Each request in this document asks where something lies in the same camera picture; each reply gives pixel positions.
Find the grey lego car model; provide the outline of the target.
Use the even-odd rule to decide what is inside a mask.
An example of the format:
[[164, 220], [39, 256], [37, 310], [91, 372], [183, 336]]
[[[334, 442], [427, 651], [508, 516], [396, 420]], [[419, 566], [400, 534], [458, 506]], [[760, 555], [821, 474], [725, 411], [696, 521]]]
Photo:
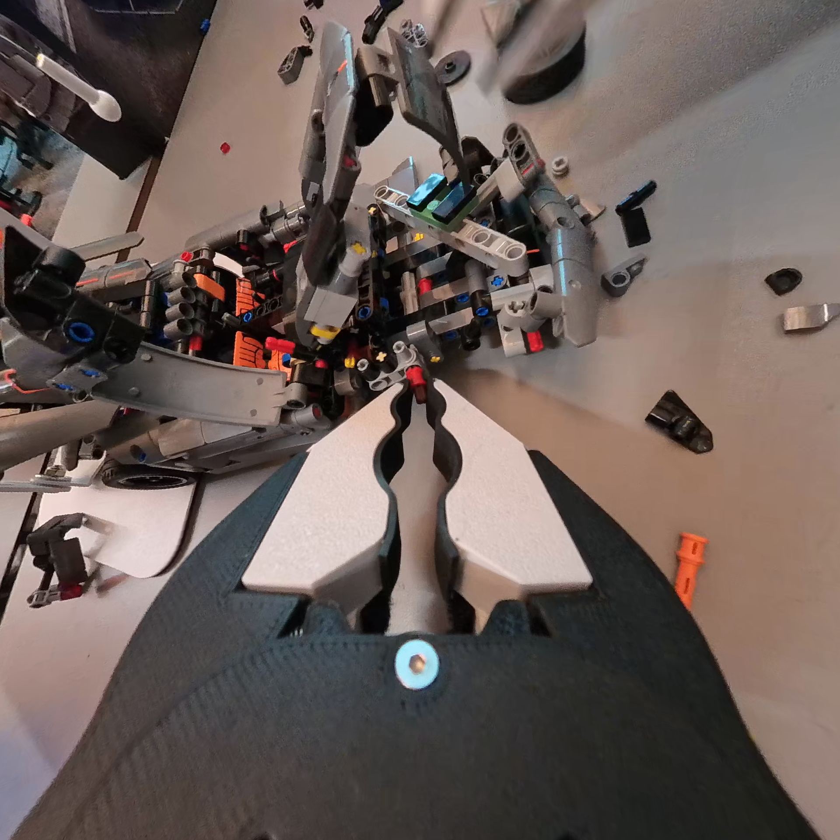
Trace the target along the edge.
[[[595, 341], [595, 232], [529, 131], [501, 152], [458, 131], [428, 51], [389, 30], [355, 46], [328, 22], [301, 150], [298, 203], [262, 205], [180, 254], [95, 267], [136, 234], [62, 248], [2, 212], [2, 472], [104, 459], [118, 489], [191, 485], [330, 430], [445, 348], [491, 329], [510, 358]], [[470, 217], [525, 244], [528, 271], [489, 268], [384, 215], [374, 189], [442, 174], [477, 189]]]

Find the small black red lego assembly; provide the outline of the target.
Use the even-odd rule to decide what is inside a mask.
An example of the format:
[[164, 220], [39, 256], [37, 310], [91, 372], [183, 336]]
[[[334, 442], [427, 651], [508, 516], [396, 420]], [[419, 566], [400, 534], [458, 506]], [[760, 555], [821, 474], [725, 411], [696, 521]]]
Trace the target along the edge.
[[27, 599], [31, 608], [54, 602], [75, 600], [85, 594], [90, 575], [78, 537], [69, 539], [71, 530], [81, 529], [88, 517], [82, 512], [62, 514], [39, 525], [27, 537], [34, 566], [43, 572], [36, 591]]

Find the black lego axle pin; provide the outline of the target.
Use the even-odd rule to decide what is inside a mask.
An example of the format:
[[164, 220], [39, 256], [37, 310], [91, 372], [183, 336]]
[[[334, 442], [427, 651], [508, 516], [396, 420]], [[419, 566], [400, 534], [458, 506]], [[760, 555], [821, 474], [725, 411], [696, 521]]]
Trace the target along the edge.
[[658, 184], [654, 180], [648, 180], [637, 189], [630, 192], [621, 202], [615, 206], [615, 212], [619, 216], [627, 215], [640, 208], [652, 195], [656, 193]]

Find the dark printed set box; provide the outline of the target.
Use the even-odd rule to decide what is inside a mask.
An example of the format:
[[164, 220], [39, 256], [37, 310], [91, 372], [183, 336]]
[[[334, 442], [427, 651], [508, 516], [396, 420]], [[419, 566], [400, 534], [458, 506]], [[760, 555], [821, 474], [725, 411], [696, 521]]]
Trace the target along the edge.
[[100, 119], [85, 103], [65, 136], [125, 179], [151, 157], [161, 157], [172, 133], [204, 35], [200, 24], [215, 1], [65, 2], [74, 71], [112, 94], [119, 122]]

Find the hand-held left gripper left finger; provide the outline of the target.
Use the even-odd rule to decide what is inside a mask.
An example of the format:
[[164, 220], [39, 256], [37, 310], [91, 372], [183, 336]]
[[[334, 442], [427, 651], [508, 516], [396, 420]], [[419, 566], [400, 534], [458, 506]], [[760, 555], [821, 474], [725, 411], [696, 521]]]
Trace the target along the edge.
[[362, 631], [388, 628], [401, 552], [390, 482], [410, 422], [411, 390], [397, 383], [309, 449], [244, 573], [246, 590], [332, 602]]

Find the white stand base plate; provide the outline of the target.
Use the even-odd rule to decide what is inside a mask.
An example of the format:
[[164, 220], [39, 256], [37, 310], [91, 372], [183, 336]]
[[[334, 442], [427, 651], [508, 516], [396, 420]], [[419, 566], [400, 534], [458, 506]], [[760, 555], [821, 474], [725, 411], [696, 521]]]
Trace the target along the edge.
[[161, 574], [173, 561], [185, 531], [195, 486], [120, 490], [99, 479], [89, 486], [46, 494], [37, 523], [81, 512], [87, 523], [71, 530], [89, 571], [103, 566], [137, 579]]

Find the dark angled lego connector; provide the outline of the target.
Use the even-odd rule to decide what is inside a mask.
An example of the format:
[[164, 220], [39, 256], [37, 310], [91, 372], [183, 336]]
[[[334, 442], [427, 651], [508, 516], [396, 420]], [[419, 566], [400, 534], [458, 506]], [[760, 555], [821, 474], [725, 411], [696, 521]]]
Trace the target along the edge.
[[277, 69], [278, 78], [284, 85], [289, 86], [299, 78], [303, 63], [310, 56], [312, 48], [309, 45], [299, 45], [289, 50]]

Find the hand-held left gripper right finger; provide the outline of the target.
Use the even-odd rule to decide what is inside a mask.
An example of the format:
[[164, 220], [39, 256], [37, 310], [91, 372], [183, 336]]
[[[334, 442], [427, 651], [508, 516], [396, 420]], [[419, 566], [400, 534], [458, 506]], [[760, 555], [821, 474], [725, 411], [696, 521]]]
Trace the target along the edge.
[[478, 632], [502, 602], [585, 592], [581, 552], [525, 445], [451, 386], [426, 402], [437, 501], [435, 569], [456, 632]]

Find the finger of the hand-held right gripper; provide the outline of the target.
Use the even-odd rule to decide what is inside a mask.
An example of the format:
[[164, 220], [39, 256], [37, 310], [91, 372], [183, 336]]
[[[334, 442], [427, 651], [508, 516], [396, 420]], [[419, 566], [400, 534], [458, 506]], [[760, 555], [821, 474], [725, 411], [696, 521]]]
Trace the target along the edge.
[[585, 36], [587, 1], [489, 2], [481, 10], [492, 50], [481, 90], [510, 89], [571, 56]]

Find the light grey beam with tiles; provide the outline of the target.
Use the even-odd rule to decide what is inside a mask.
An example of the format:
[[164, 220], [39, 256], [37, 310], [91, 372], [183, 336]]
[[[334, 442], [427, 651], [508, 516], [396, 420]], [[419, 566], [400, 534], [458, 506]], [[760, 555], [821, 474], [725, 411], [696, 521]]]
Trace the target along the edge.
[[374, 200], [393, 222], [502, 274], [520, 277], [529, 269], [525, 244], [470, 217], [478, 204], [477, 189], [460, 180], [449, 184], [444, 175], [435, 173], [412, 194], [379, 185]]

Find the black lego tire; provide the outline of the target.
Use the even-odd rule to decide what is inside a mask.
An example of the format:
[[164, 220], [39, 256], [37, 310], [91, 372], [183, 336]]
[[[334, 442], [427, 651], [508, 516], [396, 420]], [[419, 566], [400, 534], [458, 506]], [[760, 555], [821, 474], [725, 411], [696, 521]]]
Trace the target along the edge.
[[552, 47], [545, 57], [537, 59], [530, 69], [512, 81], [502, 92], [504, 98], [524, 106], [544, 102], [561, 93], [583, 71], [585, 37], [583, 24], [565, 43]]

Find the orange lego pin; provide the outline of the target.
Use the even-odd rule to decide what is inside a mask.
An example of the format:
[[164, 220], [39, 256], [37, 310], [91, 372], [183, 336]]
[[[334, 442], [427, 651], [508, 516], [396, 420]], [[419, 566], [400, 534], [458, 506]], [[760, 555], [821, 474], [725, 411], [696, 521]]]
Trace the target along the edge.
[[708, 539], [691, 532], [682, 532], [679, 536], [680, 544], [675, 554], [677, 570], [674, 587], [683, 606], [690, 611], [697, 588], [697, 576], [705, 563]]

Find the shiny dark lego piece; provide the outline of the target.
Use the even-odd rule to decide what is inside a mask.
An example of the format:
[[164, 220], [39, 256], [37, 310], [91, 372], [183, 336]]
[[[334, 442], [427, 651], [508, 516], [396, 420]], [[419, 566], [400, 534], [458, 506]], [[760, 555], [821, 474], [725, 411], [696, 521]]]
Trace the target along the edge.
[[667, 390], [645, 417], [645, 422], [682, 448], [704, 455], [713, 449], [710, 429], [673, 390]]

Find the white knobbed rod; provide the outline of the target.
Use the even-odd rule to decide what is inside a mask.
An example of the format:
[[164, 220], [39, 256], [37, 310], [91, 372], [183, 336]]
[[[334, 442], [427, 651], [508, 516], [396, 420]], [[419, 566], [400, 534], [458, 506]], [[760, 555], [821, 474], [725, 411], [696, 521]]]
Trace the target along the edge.
[[83, 100], [100, 119], [110, 123], [122, 119], [122, 109], [112, 94], [93, 87], [42, 52], [38, 52], [35, 64], [45, 75]]

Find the black lego pin connector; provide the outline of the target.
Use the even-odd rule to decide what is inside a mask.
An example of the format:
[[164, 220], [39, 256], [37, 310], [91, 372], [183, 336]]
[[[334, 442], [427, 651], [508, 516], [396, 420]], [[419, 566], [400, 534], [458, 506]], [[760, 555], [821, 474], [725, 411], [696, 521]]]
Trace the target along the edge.
[[376, 41], [378, 35], [380, 34], [380, 31], [382, 30], [382, 27], [388, 16], [397, 8], [402, 6], [403, 3], [403, 0], [377, 1], [377, 5], [374, 8], [374, 11], [371, 12], [364, 19], [362, 43], [364, 43], [367, 46], [372, 46], [373, 43]]

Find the dark round lego disc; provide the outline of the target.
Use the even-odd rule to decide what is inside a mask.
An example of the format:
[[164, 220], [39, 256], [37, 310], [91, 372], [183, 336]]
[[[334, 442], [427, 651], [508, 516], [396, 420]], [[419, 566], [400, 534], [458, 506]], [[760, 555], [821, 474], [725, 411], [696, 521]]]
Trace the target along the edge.
[[471, 56], [466, 50], [455, 50], [443, 56], [435, 65], [437, 80], [445, 88], [464, 79], [471, 69]]

